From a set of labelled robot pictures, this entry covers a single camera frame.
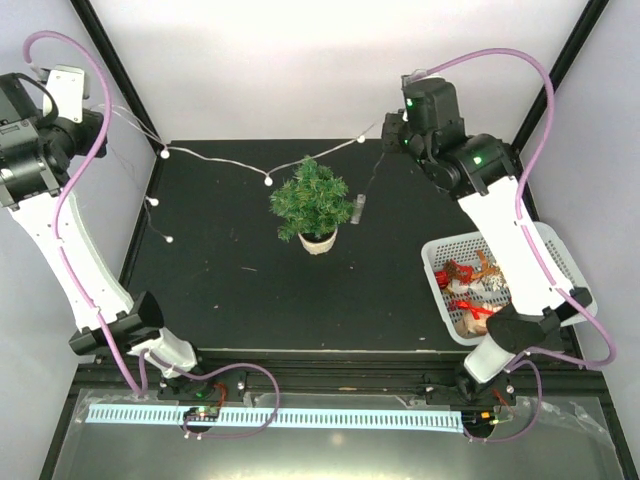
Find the white bulb string lights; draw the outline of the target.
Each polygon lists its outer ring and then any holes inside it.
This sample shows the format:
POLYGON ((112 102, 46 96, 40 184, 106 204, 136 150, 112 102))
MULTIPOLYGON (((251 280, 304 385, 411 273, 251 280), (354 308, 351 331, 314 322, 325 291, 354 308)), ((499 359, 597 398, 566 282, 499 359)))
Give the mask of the white bulb string lights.
POLYGON ((130 127, 132 127, 134 130, 138 131, 143 136, 145 136, 148 140, 150 140, 151 147, 156 147, 156 153, 159 156, 159 158, 162 160, 169 160, 174 156, 174 152, 179 152, 179 153, 185 153, 188 156, 192 156, 194 158, 197 158, 199 160, 209 162, 209 163, 233 165, 235 167, 249 170, 251 172, 261 175, 263 177, 263 183, 266 187, 271 187, 274 184, 273 177, 277 172, 283 171, 290 167, 298 166, 302 164, 306 159, 319 160, 322 157, 330 155, 350 145, 364 144, 367 141, 367 138, 369 134, 372 132, 372 130, 378 125, 380 125, 380 122, 376 121, 372 123, 370 126, 368 126, 365 130, 360 132, 357 136, 349 140, 345 140, 336 146, 333 146, 329 149, 326 149, 314 155, 305 155, 304 157, 301 157, 299 160, 278 165, 270 170, 263 170, 253 165, 245 164, 236 160, 218 158, 218 157, 207 157, 203 154, 196 153, 194 150, 186 147, 170 146, 158 134, 153 133, 150 127, 145 126, 142 120, 138 116, 136 116, 131 110, 129 110, 127 107, 124 107, 122 105, 113 106, 111 108, 111 113, 116 115, 120 119, 122 119, 130 127))

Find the small green christmas tree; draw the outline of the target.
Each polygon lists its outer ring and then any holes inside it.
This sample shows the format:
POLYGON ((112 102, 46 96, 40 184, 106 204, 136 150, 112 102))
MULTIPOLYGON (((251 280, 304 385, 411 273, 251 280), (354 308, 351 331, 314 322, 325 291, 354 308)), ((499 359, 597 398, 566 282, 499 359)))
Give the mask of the small green christmas tree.
POLYGON ((333 170, 307 156, 293 176, 270 195, 270 210, 281 219, 277 236, 297 238, 310 255, 328 253, 339 226, 350 221, 354 203, 349 188, 333 170))

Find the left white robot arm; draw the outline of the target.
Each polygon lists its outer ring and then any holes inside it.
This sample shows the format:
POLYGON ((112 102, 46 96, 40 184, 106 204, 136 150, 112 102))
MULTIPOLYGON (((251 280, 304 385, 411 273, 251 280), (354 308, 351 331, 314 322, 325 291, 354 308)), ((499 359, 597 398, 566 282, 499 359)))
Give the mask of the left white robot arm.
POLYGON ((132 297, 107 267, 84 222, 68 169, 72 159, 106 154, 104 117, 84 108, 81 69, 58 66, 42 81, 1 77, 1 205, 35 242, 71 306, 78 355, 110 346, 151 363, 193 399, 214 388, 193 346, 164 325, 149 292, 132 297))

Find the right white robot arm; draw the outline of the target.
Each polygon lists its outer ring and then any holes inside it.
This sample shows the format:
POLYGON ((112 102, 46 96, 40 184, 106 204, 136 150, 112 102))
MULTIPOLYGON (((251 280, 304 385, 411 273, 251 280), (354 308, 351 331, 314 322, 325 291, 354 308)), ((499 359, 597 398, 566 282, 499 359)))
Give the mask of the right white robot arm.
POLYGON ((489 134, 466 134, 452 83, 428 74, 404 75, 401 82, 404 107, 385 117, 384 152, 408 155, 439 192, 458 203, 510 291, 454 379, 457 396, 476 403, 519 354, 585 319, 593 298, 559 269, 523 206, 511 146, 489 134))

